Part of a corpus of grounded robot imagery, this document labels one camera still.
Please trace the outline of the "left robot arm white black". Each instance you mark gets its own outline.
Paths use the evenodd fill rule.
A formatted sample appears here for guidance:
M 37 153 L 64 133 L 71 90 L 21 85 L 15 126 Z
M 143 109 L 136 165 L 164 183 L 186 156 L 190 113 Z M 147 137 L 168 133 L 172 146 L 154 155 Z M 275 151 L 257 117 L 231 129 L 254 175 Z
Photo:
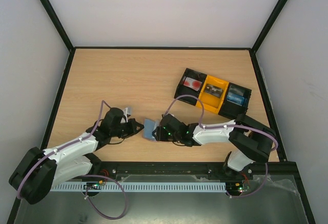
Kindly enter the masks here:
M 58 184 L 98 174 L 101 160 L 95 151 L 109 145 L 112 138 L 125 140 L 144 129 L 130 115 L 129 108 L 111 108 L 77 138 L 53 148 L 31 148 L 10 176 L 9 184 L 20 198 L 33 205 Z

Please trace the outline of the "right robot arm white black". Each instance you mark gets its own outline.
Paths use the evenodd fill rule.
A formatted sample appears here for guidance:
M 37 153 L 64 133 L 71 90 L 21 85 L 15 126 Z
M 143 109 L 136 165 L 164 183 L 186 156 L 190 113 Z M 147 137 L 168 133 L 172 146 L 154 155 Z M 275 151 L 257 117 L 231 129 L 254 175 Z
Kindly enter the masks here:
M 150 140 L 179 142 L 187 147 L 230 142 L 237 148 L 228 153 L 223 164 L 223 172 L 230 179 L 236 178 L 254 162 L 267 163 L 270 153 L 278 148 L 276 133 L 245 114 L 211 125 L 186 125 L 173 115 L 166 114 L 160 121 L 151 121 L 146 128 Z

